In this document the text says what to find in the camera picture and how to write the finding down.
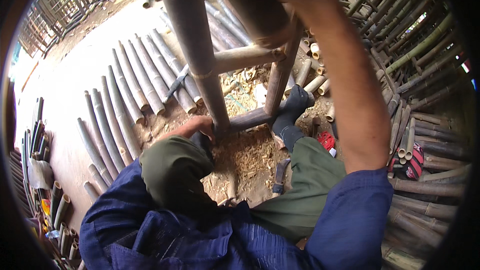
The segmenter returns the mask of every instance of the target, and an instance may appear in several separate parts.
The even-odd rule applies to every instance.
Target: blue sleeve
[[[326,270],[380,269],[392,197],[385,168],[350,173],[328,192],[305,250]]]
[[[136,232],[154,208],[136,159],[99,196],[81,222],[79,247],[87,269],[112,269],[108,246]]]

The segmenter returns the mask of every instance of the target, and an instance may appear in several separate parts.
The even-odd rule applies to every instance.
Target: bamboo wall
[[[18,42],[33,55],[45,54],[101,0],[34,0],[20,26]]]

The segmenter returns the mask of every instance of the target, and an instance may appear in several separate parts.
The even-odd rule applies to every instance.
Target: foot
[[[212,142],[208,138],[208,136],[202,134],[200,131],[197,131],[190,137],[190,141],[200,147],[204,152],[205,155],[207,155],[207,158],[210,160],[210,162],[215,165],[215,162],[213,160],[213,154],[212,151],[210,151],[210,145],[212,145]]]

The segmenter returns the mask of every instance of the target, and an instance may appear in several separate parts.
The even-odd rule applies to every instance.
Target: blue shirt
[[[385,169],[347,175],[328,193],[305,250],[253,223],[246,202],[207,231],[155,206],[135,160],[87,211],[80,252],[95,269],[380,269],[393,196]]]

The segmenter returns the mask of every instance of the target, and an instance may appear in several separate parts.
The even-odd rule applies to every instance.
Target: black sock
[[[295,142],[305,136],[301,129],[295,126],[295,121],[305,112],[307,106],[308,93],[302,87],[294,86],[285,107],[272,125],[273,132],[282,139],[289,152],[293,152]]]

